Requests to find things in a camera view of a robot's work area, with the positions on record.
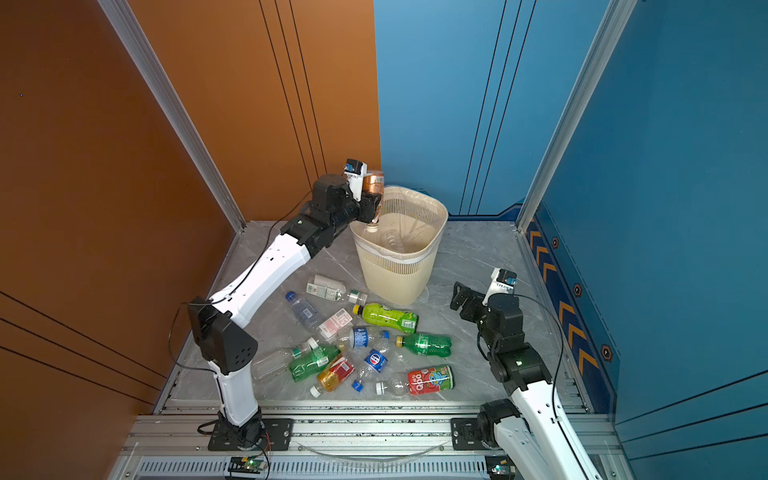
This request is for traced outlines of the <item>dark green bottle yellow cap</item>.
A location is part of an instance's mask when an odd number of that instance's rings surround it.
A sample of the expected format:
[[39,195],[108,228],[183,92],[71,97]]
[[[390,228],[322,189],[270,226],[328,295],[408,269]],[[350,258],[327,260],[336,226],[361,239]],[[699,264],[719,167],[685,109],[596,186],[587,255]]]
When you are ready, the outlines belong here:
[[396,346],[414,355],[447,358],[451,355],[452,340],[449,336],[414,333],[398,336]]

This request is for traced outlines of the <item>clear bottle green white label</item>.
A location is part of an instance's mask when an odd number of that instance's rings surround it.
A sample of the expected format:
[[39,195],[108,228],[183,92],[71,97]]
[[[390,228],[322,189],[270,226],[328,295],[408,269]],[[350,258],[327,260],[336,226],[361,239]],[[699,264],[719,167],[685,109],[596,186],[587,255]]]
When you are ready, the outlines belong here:
[[348,289],[342,282],[316,274],[306,284],[306,292],[329,301],[346,301],[353,305],[365,305],[368,296],[358,290]]

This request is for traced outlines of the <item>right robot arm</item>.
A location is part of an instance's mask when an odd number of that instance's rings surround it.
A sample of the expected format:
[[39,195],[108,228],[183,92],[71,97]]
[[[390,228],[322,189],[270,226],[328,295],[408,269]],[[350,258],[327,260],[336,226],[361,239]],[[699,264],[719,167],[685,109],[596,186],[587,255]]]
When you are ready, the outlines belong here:
[[524,479],[600,479],[559,400],[556,376],[525,340],[519,300],[508,289],[453,287],[450,308],[477,326],[491,373],[506,392],[480,407],[483,441],[503,450]]

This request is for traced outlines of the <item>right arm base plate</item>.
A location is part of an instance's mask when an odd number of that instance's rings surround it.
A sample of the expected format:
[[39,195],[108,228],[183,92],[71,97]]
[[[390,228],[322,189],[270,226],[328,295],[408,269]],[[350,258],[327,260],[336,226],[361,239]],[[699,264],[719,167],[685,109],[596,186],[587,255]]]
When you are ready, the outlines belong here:
[[485,439],[476,418],[452,418],[450,427],[452,445],[456,451],[497,449]]

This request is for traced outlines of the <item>bright green bottle yellow cap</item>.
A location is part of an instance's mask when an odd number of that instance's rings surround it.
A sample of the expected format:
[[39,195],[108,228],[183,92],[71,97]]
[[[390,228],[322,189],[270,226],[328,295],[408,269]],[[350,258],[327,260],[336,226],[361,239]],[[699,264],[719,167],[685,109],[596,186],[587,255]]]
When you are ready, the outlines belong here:
[[395,329],[405,334],[415,333],[419,320],[413,312],[395,310],[377,303],[355,305],[353,313],[370,325]]

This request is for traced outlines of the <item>clear bottle pink label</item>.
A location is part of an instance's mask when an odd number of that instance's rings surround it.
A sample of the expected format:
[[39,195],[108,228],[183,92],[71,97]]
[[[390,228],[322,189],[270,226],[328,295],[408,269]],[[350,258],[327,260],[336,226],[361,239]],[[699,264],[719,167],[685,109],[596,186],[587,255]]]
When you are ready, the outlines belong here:
[[343,332],[352,320],[352,315],[345,308],[341,308],[318,326],[318,333],[324,341],[330,342]]

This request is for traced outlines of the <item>brown Nescafe coffee bottle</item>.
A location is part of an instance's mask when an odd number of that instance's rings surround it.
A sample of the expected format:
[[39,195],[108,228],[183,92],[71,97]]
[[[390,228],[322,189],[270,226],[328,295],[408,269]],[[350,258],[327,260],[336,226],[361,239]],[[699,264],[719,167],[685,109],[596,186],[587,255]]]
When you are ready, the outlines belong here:
[[376,200],[376,209],[373,219],[367,224],[366,231],[375,233],[378,231],[378,225],[381,215],[381,201],[385,190],[385,175],[382,170],[368,171],[363,179],[363,191],[371,194]]

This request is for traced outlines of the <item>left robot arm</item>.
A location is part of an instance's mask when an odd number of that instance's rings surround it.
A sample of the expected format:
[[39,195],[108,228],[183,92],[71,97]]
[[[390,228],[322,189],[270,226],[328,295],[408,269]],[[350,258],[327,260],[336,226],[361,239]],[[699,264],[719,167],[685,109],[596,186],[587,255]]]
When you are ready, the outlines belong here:
[[212,298],[197,297],[187,304],[195,343],[208,362],[221,400],[213,432],[227,435],[235,449],[261,448],[266,432],[251,374],[258,342],[245,328],[264,301],[350,223],[375,218],[382,195],[364,182],[363,173],[320,177],[312,187],[312,199],[281,228],[258,260]]

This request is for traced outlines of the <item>clear Pepsi bottle blue cap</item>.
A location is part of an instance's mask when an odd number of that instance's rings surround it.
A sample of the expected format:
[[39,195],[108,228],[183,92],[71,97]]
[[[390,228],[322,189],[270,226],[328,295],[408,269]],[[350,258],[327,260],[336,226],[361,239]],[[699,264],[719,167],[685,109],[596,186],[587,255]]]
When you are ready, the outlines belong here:
[[366,383],[375,380],[388,362],[385,350],[372,348],[357,369],[358,374],[352,382],[352,388],[356,392],[362,392]]

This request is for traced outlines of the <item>clear soda water bottle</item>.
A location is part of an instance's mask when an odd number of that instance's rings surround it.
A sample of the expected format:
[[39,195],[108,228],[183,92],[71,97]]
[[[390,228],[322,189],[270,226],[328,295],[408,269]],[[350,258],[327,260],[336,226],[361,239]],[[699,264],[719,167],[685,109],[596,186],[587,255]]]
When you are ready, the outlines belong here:
[[294,291],[285,295],[294,316],[299,323],[309,331],[314,331],[321,323],[322,318],[309,301]]

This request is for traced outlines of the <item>clear bottle blue label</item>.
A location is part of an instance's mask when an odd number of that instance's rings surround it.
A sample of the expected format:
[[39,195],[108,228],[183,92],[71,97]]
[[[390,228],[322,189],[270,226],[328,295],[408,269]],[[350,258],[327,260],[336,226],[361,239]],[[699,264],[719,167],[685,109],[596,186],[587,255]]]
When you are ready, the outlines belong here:
[[381,327],[354,326],[339,335],[337,344],[343,345],[346,349],[361,349],[370,347],[376,341],[389,337],[390,331]]

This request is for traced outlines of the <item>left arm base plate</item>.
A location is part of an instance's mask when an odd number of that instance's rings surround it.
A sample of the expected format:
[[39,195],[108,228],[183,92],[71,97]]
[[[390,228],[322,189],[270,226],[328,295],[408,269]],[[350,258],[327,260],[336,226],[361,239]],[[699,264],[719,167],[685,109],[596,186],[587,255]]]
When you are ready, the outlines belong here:
[[294,420],[291,418],[254,418],[241,427],[226,419],[214,423],[209,438],[210,451],[288,451]]

